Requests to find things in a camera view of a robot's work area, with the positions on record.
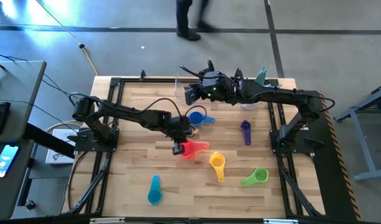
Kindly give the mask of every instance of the butcher block table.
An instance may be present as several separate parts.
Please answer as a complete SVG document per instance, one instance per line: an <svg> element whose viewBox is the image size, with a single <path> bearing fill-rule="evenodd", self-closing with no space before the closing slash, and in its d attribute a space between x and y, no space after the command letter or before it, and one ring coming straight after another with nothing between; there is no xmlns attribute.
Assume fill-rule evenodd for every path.
<svg viewBox="0 0 381 224"><path fill-rule="evenodd" d="M111 78L96 77L91 95L106 99ZM279 78L278 82L281 88L296 88L292 78ZM142 110L159 98L169 98L178 105L181 114L185 114L190 106L186 105L183 93L178 97L176 91L182 89L175 87L175 83L125 83L121 105ZM162 133L149 131L137 123L119 120L119 142L112 157L102 216L285 217L277 160L270 147L271 127L267 103L260 102L255 111L247 111L240 104L232 106L209 100L198 100L195 105L204 106L215 123L202 125L199 133L189 139L209 144L208 151L200 152L191 161L172 155L173 143ZM289 105L283 107L289 122L297 109ZM159 101L151 109L170 111L173 116L177 115L175 107L166 100ZM200 108L195 111L203 113ZM244 144L240 129L243 120L251 123L250 146ZM223 183L218 182L216 173L209 164L209 158L214 152L219 152L226 158ZM89 152L73 174L70 189L73 205L90 184L95 155L95 152ZM314 207L324 213L312 159L304 154L294 154L293 160L300 189ZM269 179L265 183L242 187L241 180L251 175L256 167L268 169ZM147 200L153 175L160 176L163 195L156 206ZM100 185L96 189L93 208L97 204L99 189ZM289 185L288 189L291 207L295 210ZM66 200L62 211L67 210Z"/></svg>

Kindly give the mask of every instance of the person's leg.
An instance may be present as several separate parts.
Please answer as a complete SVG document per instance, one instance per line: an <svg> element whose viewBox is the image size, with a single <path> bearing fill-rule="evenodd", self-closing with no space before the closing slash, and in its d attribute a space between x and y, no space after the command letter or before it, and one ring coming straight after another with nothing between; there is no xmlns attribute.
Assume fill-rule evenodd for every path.
<svg viewBox="0 0 381 224"><path fill-rule="evenodd" d="M197 22L198 28L200 28L201 30L205 32L211 32L215 29L215 27L211 26L204 20L204 14L205 14L205 11L207 10L208 3L209 3L209 0L201 0L201 6L200 6L200 11L198 14L198 22Z"/></svg>
<svg viewBox="0 0 381 224"><path fill-rule="evenodd" d="M189 30L188 12L192 0L177 0L177 34L187 40L200 40L200 35Z"/></svg>

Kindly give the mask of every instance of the gray concrete floor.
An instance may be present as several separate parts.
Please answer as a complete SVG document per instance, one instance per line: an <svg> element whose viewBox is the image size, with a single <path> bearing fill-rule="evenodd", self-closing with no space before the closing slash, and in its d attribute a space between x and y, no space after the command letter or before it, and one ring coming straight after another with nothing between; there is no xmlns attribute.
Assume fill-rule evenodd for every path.
<svg viewBox="0 0 381 224"><path fill-rule="evenodd" d="M175 0L42 1L66 26L174 28ZM381 30L381 0L270 0L276 29ZM191 7L194 21L198 1ZM267 29L263 0L215 0L208 19L220 28ZM0 25L58 24L35 0L3 1ZM268 77L277 77L269 34L202 34L202 41L187 42L169 32L74 32L88 48L100 75L185 75L179 65L198 70L211 59L227 74L241 67L254 77L265 66ZM285 77L295 78L298 88L321 90L337 105L337 115L381 85L381 35L278 34ZM67 92L89 93L94 71L76 41L66 32L0 30L0 54L44 60L46 74ZM67 98L42 84L36 105L71 119ZM34 109L30 122L47 128L57 121ZM335 124L349 175L367 166L352 123ZM38 163L43 163L42 156ZM58 174L68 177L70 167ZM14 218L58 214L67 178L34 181L29 198L39 206L30 212L18 208ZM352 186L363 220L381 222L381 179L354 182Z"/></svg>

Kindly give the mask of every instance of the black shoe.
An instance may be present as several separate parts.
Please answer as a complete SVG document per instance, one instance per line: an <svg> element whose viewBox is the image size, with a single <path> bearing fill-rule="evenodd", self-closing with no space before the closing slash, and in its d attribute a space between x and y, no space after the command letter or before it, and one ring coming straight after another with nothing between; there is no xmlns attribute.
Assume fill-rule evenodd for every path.
<svg viewBox="0 0 381 224"><path fill-rule="evenodd" d="M214 26L208 24L205 21L198 21L197 27L201 29L203 32L213 32L214 30L216 30Z"/></svg>
<svg viewBox="0 0 381 224"><path fill-rule="evenodd" d="M177 31L177 35L179 37L182 37L186 40L190 40L190 41L196 41L196 40L200 40L201 39L201 36L191 30L189 30L186 34L183 34L183 33L180 33L179 31Z"/></svg>

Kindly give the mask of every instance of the phone screen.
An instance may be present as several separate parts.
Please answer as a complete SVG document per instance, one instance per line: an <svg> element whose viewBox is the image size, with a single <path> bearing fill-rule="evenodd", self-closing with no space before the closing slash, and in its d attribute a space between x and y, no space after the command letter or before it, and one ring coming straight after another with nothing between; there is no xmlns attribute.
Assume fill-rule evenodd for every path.
<svg viewBox="0 0 381 224"><path fill-rule="evenodd" d="M11 166L12 161L15 158L17 146L8 146L6 145L0 154L0 177L4 177L8 172L9 167Z"/></svg>

